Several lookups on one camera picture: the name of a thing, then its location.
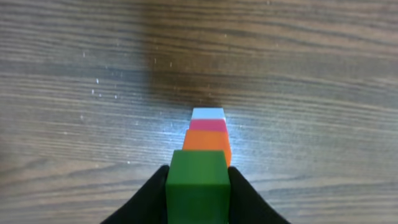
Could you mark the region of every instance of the light blue block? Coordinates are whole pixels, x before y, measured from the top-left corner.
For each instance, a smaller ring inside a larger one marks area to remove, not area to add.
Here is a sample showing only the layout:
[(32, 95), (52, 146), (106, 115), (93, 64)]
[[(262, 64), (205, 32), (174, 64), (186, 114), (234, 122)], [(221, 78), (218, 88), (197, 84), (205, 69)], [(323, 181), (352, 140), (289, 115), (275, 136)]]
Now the light blue block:
[(194, 108), (191, 119), (225, 119), (223, 108)]

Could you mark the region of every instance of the block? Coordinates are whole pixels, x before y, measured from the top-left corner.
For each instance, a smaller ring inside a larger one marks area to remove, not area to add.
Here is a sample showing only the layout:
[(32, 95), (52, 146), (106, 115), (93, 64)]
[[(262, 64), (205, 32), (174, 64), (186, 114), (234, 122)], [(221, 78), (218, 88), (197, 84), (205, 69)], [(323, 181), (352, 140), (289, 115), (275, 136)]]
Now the block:
[(223, 108), (194, 108), (191, 119), (225, 119)]
[(165, 190), (168, 224), (227, 224), (231, 186), (222, 151), (174, 151)]
[(231, 164), (231, 146), (226, 132), (187, 130), (182, 150), (223, 151), (226, 165)]
[(228, 132), (225, 119), (193, 119), (191, 120), (189, 129)]

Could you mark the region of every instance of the green block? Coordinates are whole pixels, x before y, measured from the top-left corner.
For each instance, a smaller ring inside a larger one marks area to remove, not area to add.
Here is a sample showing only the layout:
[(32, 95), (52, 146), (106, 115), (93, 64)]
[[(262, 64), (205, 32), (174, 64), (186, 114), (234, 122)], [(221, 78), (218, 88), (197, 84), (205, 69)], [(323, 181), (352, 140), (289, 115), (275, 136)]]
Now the green block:
[(223, 151), (174, 151), (166, 180), (169, 224), (226, 224), (229, 183)]

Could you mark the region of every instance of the orange cube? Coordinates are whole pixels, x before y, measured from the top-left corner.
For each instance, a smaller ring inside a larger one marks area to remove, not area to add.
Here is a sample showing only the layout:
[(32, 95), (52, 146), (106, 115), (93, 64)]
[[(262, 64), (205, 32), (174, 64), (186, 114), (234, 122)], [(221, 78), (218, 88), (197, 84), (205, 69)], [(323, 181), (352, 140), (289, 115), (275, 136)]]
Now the orange cube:
[(182, 150), (220, 150), (224, 152), (227, 166), (231, 164), (231, 146), (226, 132), (188, 130)]

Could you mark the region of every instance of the wooden surface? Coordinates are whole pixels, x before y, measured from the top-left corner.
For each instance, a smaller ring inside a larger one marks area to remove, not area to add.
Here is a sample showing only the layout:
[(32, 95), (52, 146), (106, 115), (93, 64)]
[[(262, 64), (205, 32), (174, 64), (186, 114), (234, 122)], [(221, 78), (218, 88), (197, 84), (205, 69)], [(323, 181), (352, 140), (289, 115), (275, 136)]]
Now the wooden surface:
[(398, 222), (398, 1), (0, 0), (0, 223), (99, 223), (194, 106), (292, 223)]

